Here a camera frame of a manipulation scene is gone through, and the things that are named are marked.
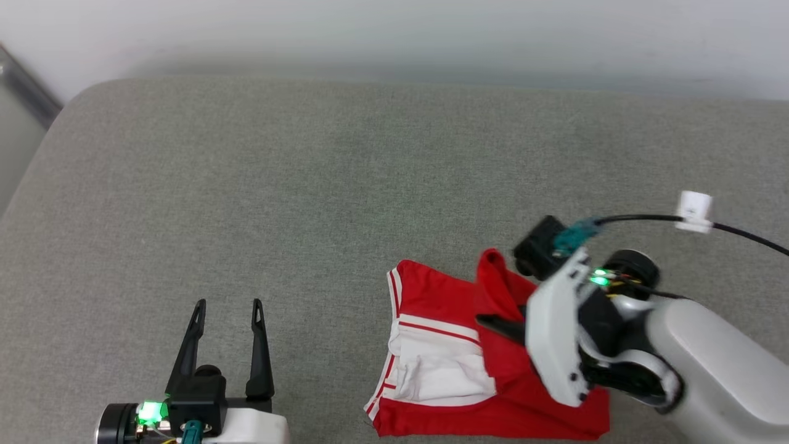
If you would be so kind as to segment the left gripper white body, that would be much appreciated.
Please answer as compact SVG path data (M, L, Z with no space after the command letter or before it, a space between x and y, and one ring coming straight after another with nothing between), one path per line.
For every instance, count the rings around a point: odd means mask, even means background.
M170 430L167 407L162 402L145 401L139 406L140 444L180 444L181 437ZM253 408L229 408L223 432L203 436L202 444L290 444L290 430L284 416Z

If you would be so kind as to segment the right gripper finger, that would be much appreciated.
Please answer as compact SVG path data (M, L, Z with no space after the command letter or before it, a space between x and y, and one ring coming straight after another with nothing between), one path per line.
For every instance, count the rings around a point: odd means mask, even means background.
M511 321L496 314L478 314L475 317L479 326L495 332L519 346L526 345L525 321Z

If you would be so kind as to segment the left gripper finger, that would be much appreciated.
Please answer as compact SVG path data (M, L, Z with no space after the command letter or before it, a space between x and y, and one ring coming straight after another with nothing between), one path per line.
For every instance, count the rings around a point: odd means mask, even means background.
M251 331L253 331L253 354L251 354L249 379L246 382L245 395L247 399L272 399L276 390L274 390L264 308L259 298L253 300Z
M166 396L176 393L178 385L194 376L200 338L205 329L206 300L198 300L187 324L178 355L166 385Z

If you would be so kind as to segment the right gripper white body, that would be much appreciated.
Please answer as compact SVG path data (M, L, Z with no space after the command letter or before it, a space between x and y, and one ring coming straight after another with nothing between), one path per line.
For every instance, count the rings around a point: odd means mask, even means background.
M526 306L525 348L542 385L557 403L580 407L589 396L583 356L607 368L611 359L600 353L578 320L579 309L595 293L589 251L580 247L560 269L541 282Z

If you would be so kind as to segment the red white basketball jersey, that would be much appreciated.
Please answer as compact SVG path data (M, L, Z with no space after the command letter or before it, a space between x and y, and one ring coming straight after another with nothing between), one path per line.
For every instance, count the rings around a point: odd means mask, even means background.
M477 323L477 315L524 321L536 290L498 250L482 253L473 282L402 260L387 284L387 358L364 405L378 436L597 440L609 432L606 390L577 408L556 402L524 346Z

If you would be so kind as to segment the black round right gripper motor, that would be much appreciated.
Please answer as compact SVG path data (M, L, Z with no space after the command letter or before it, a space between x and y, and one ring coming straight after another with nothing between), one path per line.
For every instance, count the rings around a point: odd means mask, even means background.
M648 256L636 250L615 251L603 268L615 277L609 284L609 294L625 295L634 300L648 300L650 291L656 290L661 272L658 265Z

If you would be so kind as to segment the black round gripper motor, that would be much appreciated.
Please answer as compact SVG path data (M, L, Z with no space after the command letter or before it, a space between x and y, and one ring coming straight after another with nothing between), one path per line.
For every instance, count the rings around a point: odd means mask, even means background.
M95 431L95 444L140 444L136 436L138 403L107 405Z
M615 277L609 284L609 294L625 295L634 300L648 300L650 291L656 290L661 272L658 265L648 256L636 250L615 251L603 268Z

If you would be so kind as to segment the black round left gripper motor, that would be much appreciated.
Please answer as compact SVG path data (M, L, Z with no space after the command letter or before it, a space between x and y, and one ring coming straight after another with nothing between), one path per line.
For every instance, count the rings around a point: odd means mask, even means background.
M95 444L140 444L136 436L138 403L107 405L95 431Z

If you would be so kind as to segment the grey fabric sofa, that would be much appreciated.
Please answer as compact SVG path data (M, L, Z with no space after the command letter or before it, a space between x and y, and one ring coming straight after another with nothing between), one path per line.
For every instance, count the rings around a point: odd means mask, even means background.
M294 444L379 439L386 273L473 280L543 216L710 218L789 247L789 101L248 78L87 88L0 218L0 444L91 444L160 399L195 303L229 396L264 306Z

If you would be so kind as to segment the grey metal wall post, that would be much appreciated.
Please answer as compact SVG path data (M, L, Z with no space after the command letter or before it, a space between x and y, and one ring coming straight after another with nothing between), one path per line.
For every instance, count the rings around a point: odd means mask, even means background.
M51 128L62 111L62 104L8 53L2 43L0 85L8 89L45 129Z

